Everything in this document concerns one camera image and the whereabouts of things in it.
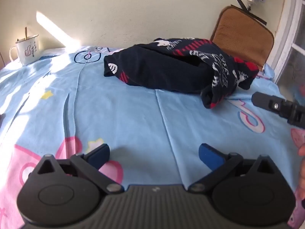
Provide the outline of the person's right hand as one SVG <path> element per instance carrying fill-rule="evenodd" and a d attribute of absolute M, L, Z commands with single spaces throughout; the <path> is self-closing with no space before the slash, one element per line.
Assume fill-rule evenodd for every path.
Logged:
<path fill-rule="evenodd" d="M 305 145 L 302 146 L 298 150 L 298 155 L 302 157 L 302 161 L 300 163 L 299 169 L 299 179 L 298 179 L 298 188 L 297 195 L 301 200 L 304 200 L 305 197 Z"/>

